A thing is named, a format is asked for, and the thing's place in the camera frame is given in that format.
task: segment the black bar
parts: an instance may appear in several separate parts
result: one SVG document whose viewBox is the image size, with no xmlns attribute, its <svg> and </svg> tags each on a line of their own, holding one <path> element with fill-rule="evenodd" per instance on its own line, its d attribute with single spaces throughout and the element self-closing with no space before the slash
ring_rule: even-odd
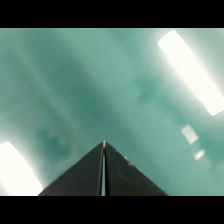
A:
<svg viewBox="0 0 224 224">
<path fill-rule="evenodd" d="M 102 157 L 100 143 L 39 196 L 101 196 Z"/>
<path fill-rule="evenodd" d="M 105 150 L 106 196 L 166 196 L 110 144 Z"/>
</svg>

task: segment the glass surface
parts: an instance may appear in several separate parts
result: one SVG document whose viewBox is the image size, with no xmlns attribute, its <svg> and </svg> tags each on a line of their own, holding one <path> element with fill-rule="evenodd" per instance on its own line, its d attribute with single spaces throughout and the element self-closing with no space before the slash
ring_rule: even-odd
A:
<svg viewBox="0 0 224 224">
<path fill-rule="evenodd" d="M 1 143 L 43 188 L 105 140 L 169 195 L 224 195 L 223 43 L 223 29 L 0 29 Z"/>
</svg>

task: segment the fluorescent light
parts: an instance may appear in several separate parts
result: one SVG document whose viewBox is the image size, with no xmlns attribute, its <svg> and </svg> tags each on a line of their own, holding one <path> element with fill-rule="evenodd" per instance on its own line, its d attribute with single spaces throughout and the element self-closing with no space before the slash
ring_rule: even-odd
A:
<svg viewBox="0 0 224 224">
<path fill-rule="evenodd" d="M 223 111 L 224 98 L 221 92 L 180 35 L 172 30 L 158 41 L 158 45 L 177 74 L 206 110 L 212 116 Z"/>
<path fill-rule="evenodd" d="M 38 195 L 42 186 L 10 142 L 0 144 L 0 184 L 9 195 Z"/>
<path fill-rule="evenodd" d="M 195 160 L 199 160 L 201 159 L 203 156 L 205 155 L 205 150 L 200 150 L 198 151 L 195 155 L 194 155 L 194 159 Z"/>
<path fill-rule="evenodd" d="M 184 128 L 182 128 L 181 133 L 184 135 L 190 145 L 192 145 L 198 140 L 197 133 L 190 125 L 186 125 Z"/>
</svg>

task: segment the black panel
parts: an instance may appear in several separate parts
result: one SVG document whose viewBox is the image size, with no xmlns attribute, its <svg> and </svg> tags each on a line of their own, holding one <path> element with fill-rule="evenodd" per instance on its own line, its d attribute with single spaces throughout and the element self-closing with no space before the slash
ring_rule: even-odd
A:
<svg viewBox="0 0 224 224">
<path fill-rule="evenodd" d="M 100 196 L 102 156 L 100 143 L 39 196 Z"/>
<path fill-rule="evenodd" d="M 166 196 L 108 143 L 105 154 L 106 196 Z"/>
</svg>

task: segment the rectangular light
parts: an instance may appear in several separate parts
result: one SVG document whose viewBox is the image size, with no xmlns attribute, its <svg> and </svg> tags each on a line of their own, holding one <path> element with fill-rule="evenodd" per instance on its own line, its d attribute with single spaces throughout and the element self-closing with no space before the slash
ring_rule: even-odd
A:
<svg viewBox="0 0 224 224">
<path fill-rule="evenodd" d="M 0 144 L 0 185 L 8 195 L 38 195 L 42 186 L 10 142 Z"/>
<path fill-rule="evenodd" d="M 158 41 L 158 45 L 171 66 L 206 110 L 212 116 L 223 111 L 222 93 L 180 35 L 172 30 Z"/>
</svg>

